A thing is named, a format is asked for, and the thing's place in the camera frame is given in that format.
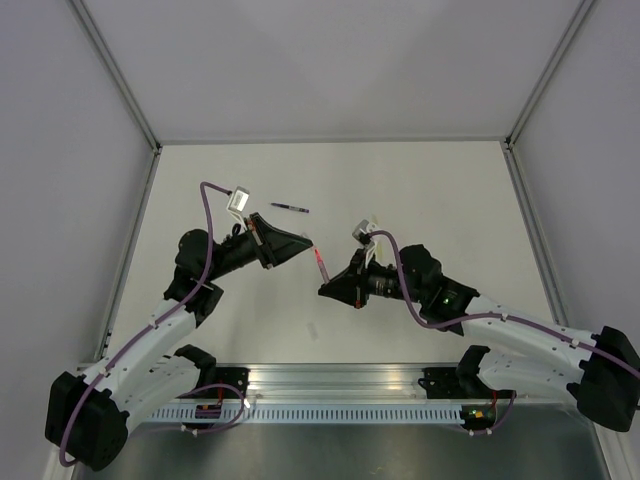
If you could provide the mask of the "yellow pen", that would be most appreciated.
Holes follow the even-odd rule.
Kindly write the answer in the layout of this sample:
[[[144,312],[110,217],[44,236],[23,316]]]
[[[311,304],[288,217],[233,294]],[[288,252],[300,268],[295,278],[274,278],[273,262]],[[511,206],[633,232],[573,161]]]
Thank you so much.
[[[370,216],[370,221],[371,223],[374,225],[375,229],[378,229],[379,227],[379,222],[378,222],[378,218],[375,214],[372,214]],[[376,238],[375,240],[376,242],[376,248],[375,248],[375,260],[379,263],[379,264],[383,264],[385,257],[384,257],[384,247],[381,243],[381,240],[379,238]]]

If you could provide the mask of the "aluminium rail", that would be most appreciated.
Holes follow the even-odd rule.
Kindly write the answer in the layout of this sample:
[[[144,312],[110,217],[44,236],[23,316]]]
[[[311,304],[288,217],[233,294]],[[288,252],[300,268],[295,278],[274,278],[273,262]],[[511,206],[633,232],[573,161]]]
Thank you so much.
[[[227,366],[251,370],[245,396],[234,387],[214,382],[216,369]],[[179,399],[222,404],[225,400],[217,402],[208,397],[215,387],[233,390],[238,398],[428,399],[417,380],[423,368],[436,366],[455,367],[437,364],[215,365],[211,359],[198,364],[183,357],[164,357],[140,375],[128,377],[129,385],[121,388],[122,408],[132,411],[134,405],[146,401],[164,405]]]

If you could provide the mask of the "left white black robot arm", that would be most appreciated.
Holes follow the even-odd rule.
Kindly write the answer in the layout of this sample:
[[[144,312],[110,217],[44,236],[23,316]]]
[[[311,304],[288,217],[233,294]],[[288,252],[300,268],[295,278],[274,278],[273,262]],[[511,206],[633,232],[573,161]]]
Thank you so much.
[[[157,310],[120,349],[83,372],[52,383],[45,437],[65,466],[98,472],[157,409],[182,394],[205,398],[217,386],[216,359],[193,345],[170,348],[213,313],[224,293],[215,280],[257,261],[265,269],[309,250],[310,239],[278,229],[253,213],[222,242],[194,229],[178,242],[175,270]]]

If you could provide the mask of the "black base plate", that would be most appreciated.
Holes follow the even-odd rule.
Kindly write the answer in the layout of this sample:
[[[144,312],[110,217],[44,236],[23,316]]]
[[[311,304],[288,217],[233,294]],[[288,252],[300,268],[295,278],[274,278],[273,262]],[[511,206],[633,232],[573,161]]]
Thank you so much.
[[[234,387],[243,396],[245,396],[250,384],[250,372],[251,370],[246,367],[218,367],[213,380],[215,383]],[[238,395],[233,390],[223,387],[215,387],[208,394],[208,397],[216,400],[217,402],[223,402],[226,399],[237,399]]]
[[[464,386],[452,366],[425,367],[418,385],[426,392],[428,399],[451,400],[493,400],[509,399],[511,390],[491,390],[486,386]]]

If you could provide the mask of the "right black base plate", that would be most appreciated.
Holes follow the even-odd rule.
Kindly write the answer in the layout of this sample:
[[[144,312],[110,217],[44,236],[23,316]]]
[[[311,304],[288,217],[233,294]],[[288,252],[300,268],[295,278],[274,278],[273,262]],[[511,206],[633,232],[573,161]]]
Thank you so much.
[[[425,367],[418,385],[426,392],[428,399],[451,400],[493,400],[509,399],[511,390],[491,390],[486,386],[464,386],[452,366]]]

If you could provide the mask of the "purple pen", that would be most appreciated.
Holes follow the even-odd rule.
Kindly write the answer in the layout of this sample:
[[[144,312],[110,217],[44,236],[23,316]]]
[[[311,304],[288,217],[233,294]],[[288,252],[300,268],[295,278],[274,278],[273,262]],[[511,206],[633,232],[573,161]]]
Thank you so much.
[[[278,202],[270,202],[270,205],[275,207],[275,208],[278,208],[278,209],[293,211],[293,212],[297,212],[297,213],[303,213],[303,214],[309,214],[310,213],[310,210],[307,209],[307,208],[293,206],[293,205],[289,205],[289,204],[283,204],[283,203],[278,203]]]

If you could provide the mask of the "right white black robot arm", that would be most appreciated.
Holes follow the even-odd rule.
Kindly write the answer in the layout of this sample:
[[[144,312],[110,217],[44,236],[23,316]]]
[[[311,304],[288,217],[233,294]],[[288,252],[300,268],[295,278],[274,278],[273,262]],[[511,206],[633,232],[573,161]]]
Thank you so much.
[[[518,314],[446,277],[422,245],[402,248],[388,266],[360,248],[318,293],[356,309],[372,296],[402,300],[420,326],[473,339],[455,373],[466,396],[497,391],[567,401],[616,432],[629,431],[639,409],[639,355],[623,332],[545,325]]]

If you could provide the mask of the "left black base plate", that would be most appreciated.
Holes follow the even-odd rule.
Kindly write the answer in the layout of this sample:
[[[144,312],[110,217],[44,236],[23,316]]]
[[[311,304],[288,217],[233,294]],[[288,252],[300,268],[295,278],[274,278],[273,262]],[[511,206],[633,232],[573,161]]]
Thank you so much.
[[[218,367],[213,380],[215,383],[234,387],[243,396],[245,396],[250,384],[250,372],[251,370],[246,367]],[[215,387],[208,394],[208,397],[216,400],[217,402],[223,402],[226,399],[237,399],[238,395],[233,390],[223,387]]]

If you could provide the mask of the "pink pen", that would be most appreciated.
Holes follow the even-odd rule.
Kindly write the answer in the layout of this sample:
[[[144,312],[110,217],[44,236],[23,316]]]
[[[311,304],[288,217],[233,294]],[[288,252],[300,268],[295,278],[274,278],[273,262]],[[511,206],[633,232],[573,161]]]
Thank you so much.
[[[313,253],[314,253],[314,256],[315,256],[316,264],[318,266],[319,272],[320,272],[321,277],[322,277],[322,283],[323,284],[327,284],[330,281],[330,276],[329,276],[328,270],[327,270],[327,268],[326,268],[326,266],[324,264],[322,255],[321,255],[319,249],[316,246],[313,247]]]

